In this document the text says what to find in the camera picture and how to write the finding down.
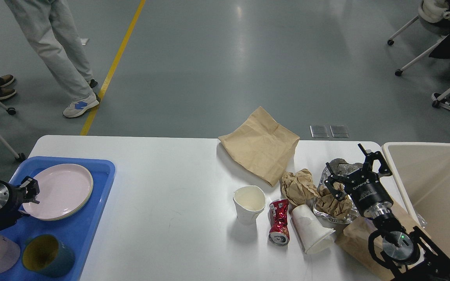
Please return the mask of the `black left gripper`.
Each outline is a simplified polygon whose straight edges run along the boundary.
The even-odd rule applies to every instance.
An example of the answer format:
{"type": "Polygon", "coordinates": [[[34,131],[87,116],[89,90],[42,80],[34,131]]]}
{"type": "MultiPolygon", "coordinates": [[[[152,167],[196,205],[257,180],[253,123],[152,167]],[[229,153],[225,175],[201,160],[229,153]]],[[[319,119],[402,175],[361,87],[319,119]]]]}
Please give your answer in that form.
{"type": "Polygon", "coordinates": [[[2,195],[0,199],[5,199],[5,203],[0,208],[0,228],[9,228],[14,226],[17,221],[23,217],[19,211],[22,203],[39,204],[36,196],[40,193],[39,183],[36,179],[26,176],[21,184],[20,191],[10,184],[0,184],[2,195]]]}

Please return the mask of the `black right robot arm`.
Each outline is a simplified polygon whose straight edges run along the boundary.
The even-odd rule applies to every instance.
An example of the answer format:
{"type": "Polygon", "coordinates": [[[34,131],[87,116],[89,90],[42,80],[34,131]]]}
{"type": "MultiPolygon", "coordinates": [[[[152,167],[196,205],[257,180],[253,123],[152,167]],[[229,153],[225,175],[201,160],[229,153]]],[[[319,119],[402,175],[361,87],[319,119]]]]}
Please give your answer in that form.
{"type": "Polygon", "coordinates": [[[394,202],[380,181],[393,174],[383,154],[358,147],[365,156],[362,166],[340,175],[327,162],[324,185],[338,201],[349,196],[375,226],[368,237],[371,258],[390,270],[395,281],[450,281],[450,258],[419,227],[407,232],[393,214],[394,202]]]}

